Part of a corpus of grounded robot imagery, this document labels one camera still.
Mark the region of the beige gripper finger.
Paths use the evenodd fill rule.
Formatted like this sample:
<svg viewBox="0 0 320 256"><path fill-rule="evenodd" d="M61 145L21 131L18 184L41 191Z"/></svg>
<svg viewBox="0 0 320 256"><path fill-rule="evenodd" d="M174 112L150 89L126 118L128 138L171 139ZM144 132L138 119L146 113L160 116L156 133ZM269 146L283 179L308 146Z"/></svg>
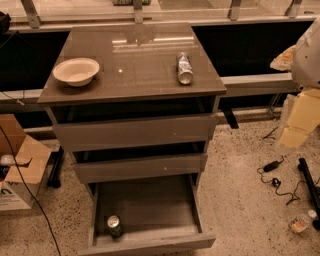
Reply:
<svg viewBox="0 0 320 256"><path fill-rule="evenodd" d="M280 154L290 154L299 148L306 140L307 135L300 130L284 128L277 142Z"/></svg>
<svg viewBox="0 0 320 256"><path fill-rule="evenodd" d="M278 71L290 71L293 63L293 55L295 52L296 46L290 46L281 54L279 54L276 58L272 60L270 63L270 67L272 69Z"/></svg>

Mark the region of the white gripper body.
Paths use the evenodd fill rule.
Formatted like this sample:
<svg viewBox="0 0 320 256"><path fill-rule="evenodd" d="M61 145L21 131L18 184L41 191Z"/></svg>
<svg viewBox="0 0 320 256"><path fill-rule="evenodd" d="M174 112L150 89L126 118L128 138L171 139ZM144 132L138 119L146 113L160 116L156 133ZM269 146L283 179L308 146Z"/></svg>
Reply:
<svg viewBox="0 0 320 256"><path fill-rule="evenodd" d="M285 126L290 137L308 136L320 124L320 90L306 88L299 93Z"/></svg>

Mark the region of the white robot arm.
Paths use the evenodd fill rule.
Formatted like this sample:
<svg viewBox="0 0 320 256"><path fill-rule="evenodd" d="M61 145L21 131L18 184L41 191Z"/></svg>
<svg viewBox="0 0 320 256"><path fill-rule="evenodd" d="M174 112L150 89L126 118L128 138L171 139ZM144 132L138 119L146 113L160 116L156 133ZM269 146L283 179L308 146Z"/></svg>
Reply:
<svg viewBox="0 0 320 256"><path fill-rule="evenodd" d="M301 92L288 95L281 113L276 148L290 154L320 125L320 18L316 18L295 45L287 48L270 67L291 73Z"/></svg>

